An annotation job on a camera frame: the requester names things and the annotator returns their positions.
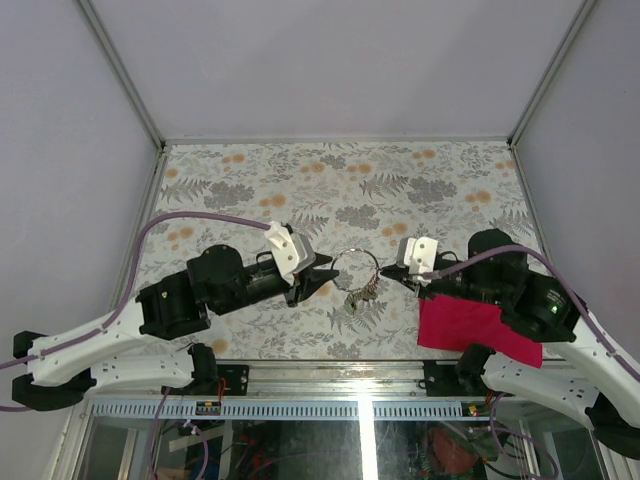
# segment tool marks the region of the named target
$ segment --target floral tablecloth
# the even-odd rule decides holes
[[[466,258],[469,237],[498,227],[538,248],[514,164],[504,142],[276,143],[174,145],[155,215],[222,212],[289,222],[316,252],[335,256],[363,247],[393,263],[405,236],[429,236]],[[261,231],[204,220],[154,228],[137,277],[141,288],[185,268],[215,243],[238,249],[245,263],[267,250]],[[336,265],[339,281],[362,285],[371,260],[352,254]],[[355,315],[329,283],[294,309],[275,298],[215,317],[207,331],[155,344],[147,353],[200,341],[226,359],[454,358],[416,345],[418,301],[380,280],[379,296]]]

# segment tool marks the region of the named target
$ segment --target black bracket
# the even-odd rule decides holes
[[[418,387],[424,389],[428,397],[479,397],[487,393],[484,385],[470,388],[468,382],[461,383],[455,361],[424,360],[422,371],[424,380],[418,382]]]
[[[218,377],[224,378],[225,397],[245,397],[249,388],[249,365],[220,365]]]

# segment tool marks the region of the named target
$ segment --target pink fabric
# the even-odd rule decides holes
[[[500,321],[494,305],[443,295],[420,302],[418,345],[464,352],[480,343],[532,367],[542,365],[542,345],[518,335]]]

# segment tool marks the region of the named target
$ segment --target glass panel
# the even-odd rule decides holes
[[[362,478],[358,422],[233,421],[227,432],[224,422],[195,423],[209,438],[205,480],[218,479],[220,472],[225,480]],[[181,433],[187,432],[165,428],[156,470],[160,480],[191,480],[202,468],[202,443]],[[184,448],[186,441],[198,443]]]
[[[207,439],[209,462],[202,478],[493,480],[526,478],[523,472],[532,470],[541,476],[552,474],[545,455],[513,434],[500,434],[506,454],[500,453],[488,429],[488,409],[482,404],[464,405],[466,421],[373,422],[373,410],[366,414],[365,407],[359,403],[360,421],[194,420]],[[98,420],[85,454],[90,458],[86,478],[150,478],[146,442],[151,421]],[[574,421],[536,404],[509,400],[498,407],[497,421],[542,444],[560,467],[559,479],[606,478],[590,433]],[[202,469],[205,446],[183,425],[174,420],[160,425],[152,453],[159,480],[193,480]],[[135,448],[123,475],[131,430],[137,432]]]

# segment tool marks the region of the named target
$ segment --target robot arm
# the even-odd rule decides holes
[[[514,245],[499,230],[475,234],[469,257],[490,249]],[[449,254],[437,254],[437,242],[406,239],[396,265],[381,275],[414,290],[420,298],[448,295],[502,309],[502,322],[515,332],[557,352],[572,363],[586,381],[538,370],[480,345],[472,345],[457,367],[460,381],[478,387],[520,395],[557,410],[594,431],[596,438],[625,456],[640,458],[640,384],[619,359],[637,372],[638,364],[590,315],[590,321],[615,348],[614,358],[553,277],[529,270],[526,254],[504,253],[457,273],[427,280],[425,273],[459,263]]]
[[[270,252],[258,254],[256,263],[246,267],[228,245],[208,248],[187,261],[186,270],[143,288],[108,327],[105,320],[111,314],[58,335],[16,335],[14,356],[34,359],[27,362],[28,374],[14,379],[13,400],[35,410],[52,410],[105,389],[188,387],[184,393],[197,394],[207,385],[217,388],[213,352],[203,345],[164,357],[117,355],[205,330],[210,326],[208,310],[224,315],[277,295],[295,307],[338,276],[336,270],[315,268],[332,258],[316,254],[304,235],[272,222],[265,237]],[[59,348],[83,336],[88,338]]]

